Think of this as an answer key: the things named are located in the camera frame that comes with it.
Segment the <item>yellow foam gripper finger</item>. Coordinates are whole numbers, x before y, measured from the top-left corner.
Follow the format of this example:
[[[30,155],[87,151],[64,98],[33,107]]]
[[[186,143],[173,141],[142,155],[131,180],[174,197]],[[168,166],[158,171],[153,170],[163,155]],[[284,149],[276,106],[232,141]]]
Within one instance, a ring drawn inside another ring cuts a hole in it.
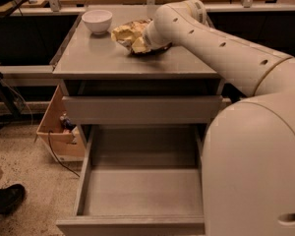
[[[134,53],[148,53],[150,48],[146,45],[145,40],[140,36],[132,44],[132,51]]]
[[[144,24],[141,23],[128,23],[115,28],[111,33],[111,39],[113,41],[127,41],[131,44],[142,36],[142,32],[145,28]]]

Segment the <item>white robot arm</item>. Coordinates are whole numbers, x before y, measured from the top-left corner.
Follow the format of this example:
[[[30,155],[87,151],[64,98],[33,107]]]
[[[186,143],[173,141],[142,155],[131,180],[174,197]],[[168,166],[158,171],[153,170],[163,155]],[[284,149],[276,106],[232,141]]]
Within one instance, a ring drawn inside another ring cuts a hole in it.
[[[160,6],[111,37],[136,53],[180,45],[245,94],[210,124],[206,236],[295,236],[295,58],[213,29],[199,0]]]

